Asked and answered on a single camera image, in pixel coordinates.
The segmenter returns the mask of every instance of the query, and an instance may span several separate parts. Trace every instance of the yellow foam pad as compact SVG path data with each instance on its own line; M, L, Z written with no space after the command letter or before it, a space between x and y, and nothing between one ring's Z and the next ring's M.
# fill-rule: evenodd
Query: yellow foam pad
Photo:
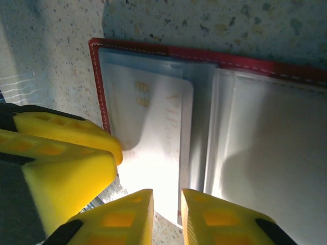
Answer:
M255 219L270 217L202 192L182 190L182 224L186 245L274 245Z
M150 245L153 226L153 191L140 190L95 209L79 213L83 226L68 245Z
M109 151L114 155L117 165L123 160L118 140L90 120L48 112L22 112L13 118L20 133Z
M35 159L21 169L48 235L117 175L112 153L62 141L0 130L0 152Z

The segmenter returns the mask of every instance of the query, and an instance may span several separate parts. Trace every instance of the red leather edge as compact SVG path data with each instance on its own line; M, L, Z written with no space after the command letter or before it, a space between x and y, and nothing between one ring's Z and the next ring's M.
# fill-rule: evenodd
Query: red leather edge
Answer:
M257 60L236 55L198 50L194 48L174 47L161 44L149 44L124 40L92 38L88 42L88 45L90 48L90 55L95 74L103 128L108 132L110 132L110 124L99 61L99 48L101 47L126 50L137 53L170 56L198 62L216 63L220 68L223 69L241 70L266 77L327 88L327 70L316 68Z

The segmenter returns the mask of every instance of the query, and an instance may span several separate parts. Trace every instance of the speckled countertop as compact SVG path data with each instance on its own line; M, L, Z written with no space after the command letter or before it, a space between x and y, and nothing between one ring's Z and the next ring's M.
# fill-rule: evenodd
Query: speckled countertop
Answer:
M2 0L0 90L8 102L41 104L101 125L91 37L326 69L326 16L326 0ZM154 244L162 243L182 244L182 235L157 216Z

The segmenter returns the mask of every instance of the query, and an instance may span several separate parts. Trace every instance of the white card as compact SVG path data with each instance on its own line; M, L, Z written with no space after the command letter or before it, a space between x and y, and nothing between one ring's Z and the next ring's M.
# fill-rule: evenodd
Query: white card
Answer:
M120 182L129 193L153 189L155 210L176 224L183 100L193 88L186 80L111 64L103 77L111 132L123 147Z

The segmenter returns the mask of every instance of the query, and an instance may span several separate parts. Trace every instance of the granite surface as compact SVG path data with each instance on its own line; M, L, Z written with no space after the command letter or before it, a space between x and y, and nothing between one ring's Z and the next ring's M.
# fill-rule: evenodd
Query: granite surface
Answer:
M107 37L327 68L326 0L2 0L0 90L101 125L87 42ZM159 215L154 244L182 244Z

